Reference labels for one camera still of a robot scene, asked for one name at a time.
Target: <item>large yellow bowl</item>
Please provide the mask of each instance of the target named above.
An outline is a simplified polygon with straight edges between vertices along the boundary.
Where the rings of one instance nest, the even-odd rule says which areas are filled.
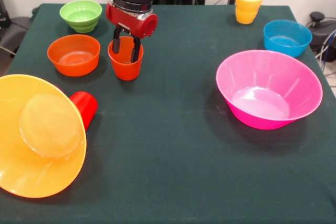
[[[74,120],[75,125],[78,126],[76,133],[78,142],[76,146],[72,145],[74,150],[66,153],[65,156],[41,155],[41,152],[34,150],[25,142],[20,131],[20,117],[26,105],[32,98],[41,94],[54,97],[59,101],[55,106],[66,106],[66,116]],[[43,106],[38,106],[37,109],[46,111],[46,107]],[[45,80],[23,74],[12,74],[0,78],[0,111],[0,187],[27,198],[48,197],[68,187],[83,166],[87,146],[81,115],[69,98]],[[38,132],[30,132],[30,138],[34,144],[40,143],[39,137],[50,133],[50,131],[43,132],[44,129],[41,128],[48,120],[54,122],[53,118],[45,118],[50,115],[52,113],[46,111],[46,113],[34,115],[35,123],[27,120],[34,129],[40,129]],[[62,132],[62,129],[57,128],[58,125],[62,126],[62,123],[54,125],[56,127],[49,129],[51,132],[56,130]],[[58,135],[60,140],[63,136],[64,133]],[[45,146],[39,145],[39,147],[42,148],[43,153]]]

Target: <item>table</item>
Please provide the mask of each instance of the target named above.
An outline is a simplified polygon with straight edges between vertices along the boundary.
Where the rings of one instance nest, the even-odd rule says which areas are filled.
[[[90,33],[101,43],[97,69],[59,74],[46,51],[74,33],[61,5],[41,5],[9,73],[32,74],[67,95],[99,102],[77,179],[45,199],[0,191],[5,223],[335,223],[336,102],[310,49],[298,59],[320,78],[324,98],[311,116],[274,131],[240,123],[215,82],[229,55],[263,48],[263,26],[294,19],[289,7],[262,6],[251,25],[234,6],[155,6],[157,30],[143,40],[142,72],[118,80],[102,15]]]

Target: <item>bowl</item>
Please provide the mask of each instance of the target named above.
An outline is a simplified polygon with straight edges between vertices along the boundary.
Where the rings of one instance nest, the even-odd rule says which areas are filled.
[[[91,0],[69,2],[59,11],[62,19],[78,33],[88,33],[94,30],[101,13],[101,5]]]
[[[78,77],[94,71],[99,62],[100,44],[88,35],[74,34],[55,40],[47,55],[65,76]]]
[[[313,113],[321,104],[322,85],[305,64],[288,55],[242,51],[218,67],[217,86],[243,123],[273,130]]]
[[[0,188],[26,198],[59,193],[85,160],[86,133],[78,109],[38,77],[10,74],[0,78],[0,87]]]
[[[264,27],[264,45],[267,50],[298,57],[312,40],[310,30],[291,20],[274,20]]]

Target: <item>bowl rim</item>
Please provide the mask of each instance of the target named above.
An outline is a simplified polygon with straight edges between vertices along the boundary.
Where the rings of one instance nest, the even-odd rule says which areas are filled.
[[[300,45],[298,47],[293,47],[293,46],[287,46],[287,45],[281,45],[277,42],[274,42],[272,41],[274,44],[277,44],[277,45],[280,45],[282,47],[286,47],[286,48],[302,48],[302,47],[306,47],[308,46],[311,41],[313,40],[313,34],[311,33],[311,31],[306,27],[304,26],[303,24],[300,24],[299,22],[296,22],[296,21],[293,21],[293,20],[289,20],[289,19],[276,19],[276,20],[272,20],[270,22],[268,22],[265,26],[264,26],[264,36],[266,36],[268,39],[270,39],[270,37],[267,35],[266,33],[266,27],[269,26],[270,24],[273,24],[273,23],[279,23],[279,22],[282,22],[282,23],[291,23],[291,24],[296,24],[296,25],[299,25],[300,28],[302,28],[303,30],[306,30],[308,31],[309,33],[309,40],[307,43],[303,44],[303,45]]]
[[[287,119],[270,119],[270,118],[267,118],[267,117],[262,117],[262,116],[256,116],[256,115],[253,115],[245,110],[242,110],[241,108],[237,107],[224,93],[224,91],[221,89],[220,85],[218,84],[218,80],[219,80],[219,71],[221,70],[222,66],[226,63],[226,61],[229,59],[229,58],[232,58],[232,57],[238,57],[240,55],[244,55],[248,52],[261,52],[261,53],[270,53],[270,54],[276,54],[276,55],[279,55],[281,57],[287,57],[289,58],[290,60],[292,61],[297,61],[297,63],[299,65],[301,65],[303,68],[306,68],[312,75],[313,77],[315,78],[315,80],[317,81],[317,83],[319,84],[319,91],[320,91],[320,99],[319,101],[317,102],[317,104],[315,105],[315,107],[313,109],[310,110],[310,112],[306,113],[306,114],[303,114],[301,116],[297,116],[297,117],[291,117],[291,118],[287,118]],[[240,52],[237,52],[233,55],[230,55],[229,57],[227,57],[226,59],[224,59],[224,61],[219,65],[219,67],[217,68],[217,71],[216,71],[216,84],[217,84],[217,87],[219,89],[219,91],[221,92],[222,96],[224,96],[225,100],[227,102],[229,102],[230,104],[232,104],[234,107],[238,108],[239,110],[249,114],[249,115],[252,115],[252,116],[255,116],[256,118],[260,118],[260,119],[264,119],[264,120],[270,120],[270,121],[274,121],[274,122],[280,122],[280,121],[285,121],[285,122],[289,122],[289,121],[295,121],[295,120],[298,120],[298,119],[301,119],[301,118],[305,118],[306,116],[309,116],[310,114],[312,114],[315,110],[317,110],[317,108],[321,105],[322,103],[322,100],[323,100],[323,88],[322,88],[322,84],[321,84],[321,81],[320,79],[317,77],[317,75],[306,65],[304,64],[303,62],[301,62],[300,60],[292,57],[292,56],[289,56],[289,55],[286,55],[286,54],[283,54],[281,52],[276,52],[276,51],[271,51],[271,50],[258,50],[258,49],[254,49],[254,50],[246,50],[246,51],[240,51]]]
[[[62,15],[62,10],[64,10],[64,8],[70,4],[73,4],[73,3],[76,3],[76,2],[80,2],[80,1],[85,1],[85,2],[91,2],[91,3],[94,3],[96,4],[97,6],[100,7],[100,10],[99,10],[99,13],[94,17],[94,18],[91,18],[91,19],[88,19],[88,20],[85,20],[85,21],[70,21],[68,20],[66,17],[64,17],[64,15]],[[99,4],[98,2],[96,1],[93,1],[93,0],[74,0],[74,1],[70,1],[70,2],[67,2],[66,4],[62,5],[61,9],[59,10],[59,15],[61,16],[62,19],[64,19],[65,21],[67,22],[72,22],[72,23],[84,23],[84,22],[90,22],[96,18],[98,18],[101,14],[102,14],[102,11],[103,11],[103,7],[101,6],[101,4]]]
[[[90,40],[91,40],[92,42],[94,42],[95,44],[98,45],[98,51],[97,51],[97,53],[96,53],[96,54],[94,55],[94,57],[92,57],[90,60],[85,61],[85,62],[83,62],[83,63],[75,64],[75,65],[65,65],[65,64],[61,64],[61,63],[59,63],[59,62],[53,60],[53,59],[50,57],[50,49],[55,45],[56,42],[58,42],[58,41],[60,41],[60,40],[63,40],[63,39],[66,39],[66,38],[68,38],[68,37],[83,37],[83,36],[85,36],[85,37],[87,37],[87,38],[90,38]],[[63,37],[60,37],[60,38],[54,40],[54,41],[49,45],[49,47],[48,47],[48,49],[47,49],[47,56],[48,56],[49,60],[50,60],[54,65],[58,65],[58,66],[67,66],[67,67],[77,67],[77,66],[86,64],[86,63],[88,63],[88,62],[90,62],[90,61],[93,61],[96,57],[99,57],[99,55],[100,55],[100,50],[101,50],[101,46],[100,46],[99,41],[98,41],[97,39],[93,38],[92,36],[89,36],[89,35],[86,35],[86,34],[70,34],[70,35],[66,35],[66,36],[63,36]]]

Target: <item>plastic cup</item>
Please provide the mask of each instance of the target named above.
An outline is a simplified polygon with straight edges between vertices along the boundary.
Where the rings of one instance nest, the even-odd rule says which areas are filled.
[[[236,19],[241,24],[251,24],[257,17],[263,0],[236,0]]]
[[[134,80],[140,74],[143,46],[140,47],[139,58],[136,62],[131,63],[132,49],[134,42],[132,37],[120,37],[119,53],[112,51],[113,41],[109,44],[108,53],[114,69],[115,75],[123,81]]]
[[[87,130],[98,109],[98,102],[92,95],[83,91],[73,94],[70,97],[70,100],[78,108],[83,120],[84,128]]]

